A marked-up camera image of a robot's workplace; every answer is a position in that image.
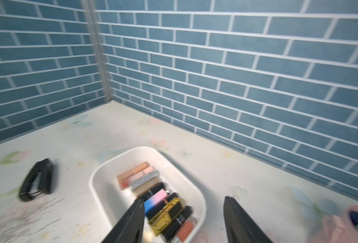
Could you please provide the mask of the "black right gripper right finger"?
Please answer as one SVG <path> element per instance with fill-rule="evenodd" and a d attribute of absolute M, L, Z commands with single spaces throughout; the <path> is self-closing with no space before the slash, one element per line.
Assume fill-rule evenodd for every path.
<path fill-rule="evenodd" d="M 223 216 L 229 243 L 272 243 L 233 197 L 225 197 Z"/>

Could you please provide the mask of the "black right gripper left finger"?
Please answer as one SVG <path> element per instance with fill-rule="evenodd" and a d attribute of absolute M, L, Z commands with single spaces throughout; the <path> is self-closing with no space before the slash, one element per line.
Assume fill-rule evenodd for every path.
<path fill-rule="evenodd" d="M 102 243 L 141 243 L 145 221 L 144 201 L 137 199 Z"/>

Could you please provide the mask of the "black copper-band lipstick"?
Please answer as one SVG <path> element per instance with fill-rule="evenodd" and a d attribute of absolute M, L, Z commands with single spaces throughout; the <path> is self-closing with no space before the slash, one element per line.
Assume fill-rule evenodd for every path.
<path fill-rule="evenodd" d="M 151 220 L 155 217 L 172 199 L 178 197 L 177 193 L 172 193 L 168 195 L 165 199 L 156 204 L 152 209 L 146 213 L 148 220 Z"/>

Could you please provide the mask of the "black silver-band lipstick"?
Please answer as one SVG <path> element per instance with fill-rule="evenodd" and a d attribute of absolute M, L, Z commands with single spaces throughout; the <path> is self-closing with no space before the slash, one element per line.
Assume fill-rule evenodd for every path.
<path fill-rule="evenodd" d="M 166 242 L 169 242 L 182 227 L 184 222 L 192 215 L 192 207 L 186 206 L 184 210 L 174 219 L 167 228 L 162 232 L 162 236 Z"/>

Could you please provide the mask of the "gold lipstick tube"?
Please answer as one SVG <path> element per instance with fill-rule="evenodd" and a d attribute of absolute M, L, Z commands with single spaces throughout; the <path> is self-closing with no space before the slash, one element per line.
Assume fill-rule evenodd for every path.
<path fill-rule="evenodd" d="M 135 197 L 140 197 L 141 195 L 143 195 L 146 191 L 152 189 L 155 185 L 160 183 L 160 179 L 159 178 L 154 178 L 146 183 L 144 183 L 143 185 L 141 185 L 140 187 L 138 187 L 137 189 L 135 189 L 133 191 L 133 194 Z"/>

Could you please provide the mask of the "pink blue gradient lipstick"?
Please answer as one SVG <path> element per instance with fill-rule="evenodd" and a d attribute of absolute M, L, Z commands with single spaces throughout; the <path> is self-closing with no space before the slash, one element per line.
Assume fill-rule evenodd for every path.
<path fill-rule="evenodd" d="M 144 202 L 145 214 L 150 212 L 155 206 L 157 206 L 161 201 L 166 199 L 168 196 L 168 192 L 165 189 L 161 189 L 154 195 L 152 195 L 149 199 Z"/>

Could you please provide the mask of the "black round lipstick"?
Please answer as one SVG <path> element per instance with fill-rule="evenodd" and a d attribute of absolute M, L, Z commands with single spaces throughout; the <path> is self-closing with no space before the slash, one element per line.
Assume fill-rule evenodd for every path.
<path fill-rule="evenodd" d="M 138 199 L 146 201 L 162 189 L 165 190 L 165 185 L 163 182 L 159 182 L 152 188 L 146 190 Z"/>

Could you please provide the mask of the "silver lipstick tube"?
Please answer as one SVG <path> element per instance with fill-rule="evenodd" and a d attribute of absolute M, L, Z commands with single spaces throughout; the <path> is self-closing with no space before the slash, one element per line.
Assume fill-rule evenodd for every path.
<path fill-rule="evenodd" d="M 137 179 L 136 181 L 132 182 L 129 187 L 132 191 L 138 189 L 145 183 L 149 182 L 150 180 L 159 177 L 159 171 L 153 170 L 150 173 L 147 173 L 146 175 L 142 176 L 141 178 Z"/>

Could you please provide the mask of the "beige lip gloss tube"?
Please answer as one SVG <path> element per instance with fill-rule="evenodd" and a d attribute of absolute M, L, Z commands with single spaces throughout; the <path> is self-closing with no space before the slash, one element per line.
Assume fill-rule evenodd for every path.
<path fill-rule="evenodd" d="M 150 164 L 148 162 L 143 162 L 139 165 L 137 165 L 136 167 L 133 167 L 130 170 L 127 170 L 126 172 L 120 174 L 117 176 L 117 181 L 118 183 L 121 183 L 122 181 L 124 181 L 125 179 L 129 178 L 130 176 L 144 170 L 145 168 L 149 167 Z"/>

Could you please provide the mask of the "red lip gloss tube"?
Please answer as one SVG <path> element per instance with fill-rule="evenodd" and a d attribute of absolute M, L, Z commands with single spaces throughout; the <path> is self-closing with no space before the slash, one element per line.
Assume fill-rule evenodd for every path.
<path fill-rule="evenodd" d="M 183 243 L 189 234 L 193 231 L 197 224 L 197 219 L 194 217 L 188 218 L 184 224 L 180 227 L 180 229 L 177 231 L 175 236 L 172 240 L 170 240 L 170 243 Z"/>

